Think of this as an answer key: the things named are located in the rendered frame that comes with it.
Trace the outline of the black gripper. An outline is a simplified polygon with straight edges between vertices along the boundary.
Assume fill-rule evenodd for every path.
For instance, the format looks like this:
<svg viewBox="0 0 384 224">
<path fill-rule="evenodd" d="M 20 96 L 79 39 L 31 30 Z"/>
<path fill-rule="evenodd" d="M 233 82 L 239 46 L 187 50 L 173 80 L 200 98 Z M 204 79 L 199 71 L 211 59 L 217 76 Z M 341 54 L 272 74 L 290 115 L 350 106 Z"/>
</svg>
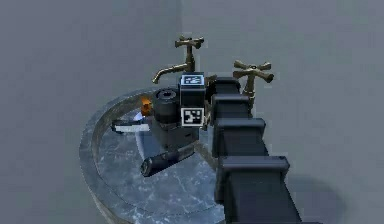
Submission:
<svg viewBox="0 0 384 224">
<path fill-rule="evenodd" d="M 177 88 L 161 88 L 152 95 L 152 132 L 165 150 L 159 147 L 143 147 L 140 172 L 143 177 L 153 176 L 195 153 L 191 144 L 198 140 L 198 130 L 181 126 L 180 96 Z M 149 131 L 141 121 L 115 120 L 111 129 L 116 133 Z"/>
</svg>

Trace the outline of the grey marble round sink basin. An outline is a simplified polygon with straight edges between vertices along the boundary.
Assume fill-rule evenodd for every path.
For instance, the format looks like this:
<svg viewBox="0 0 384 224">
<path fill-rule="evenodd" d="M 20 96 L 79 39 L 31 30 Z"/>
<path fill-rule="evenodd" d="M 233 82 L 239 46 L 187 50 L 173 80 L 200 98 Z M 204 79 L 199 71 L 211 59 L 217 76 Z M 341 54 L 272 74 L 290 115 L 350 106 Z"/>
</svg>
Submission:
<svg viewBox="0 0 384 224">
<path fill-rule="evenodd" d="M 225 224 L 214 201 L 216 172 L 210 133 L 201 130 L 195 153 L 151 177 L 140 165 L 150 153 L 139 133 L 117 134 L 115 119 L 140 111 L 140 99 L 156 89 L 129 92 L 105 104 L 85 126 L 79 160 L 88 190 L 108 224 Z"/>
</svg>

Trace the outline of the orange-handled pale small tool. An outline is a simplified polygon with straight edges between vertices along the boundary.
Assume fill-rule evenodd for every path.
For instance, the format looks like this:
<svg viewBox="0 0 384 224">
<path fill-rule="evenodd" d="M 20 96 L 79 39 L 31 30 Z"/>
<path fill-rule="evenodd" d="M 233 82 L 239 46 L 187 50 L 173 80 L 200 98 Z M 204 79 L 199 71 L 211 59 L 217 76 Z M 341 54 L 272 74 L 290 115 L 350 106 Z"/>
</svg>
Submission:
<svg viewBox="0 0 384 224">
<path fill-rule="evenodd" d="M 146 123 L 146 117 L 151 115 L 152 103 L 148 97 L 141 98 L 140 111 L 134 116 L 134 120 L 140 123 L 139 129 L 135 132 L 135 138 L 139 155 L 145 159 L 144 149 L 144 134 L 149 131 L 149 126 Z"/>
</svg>

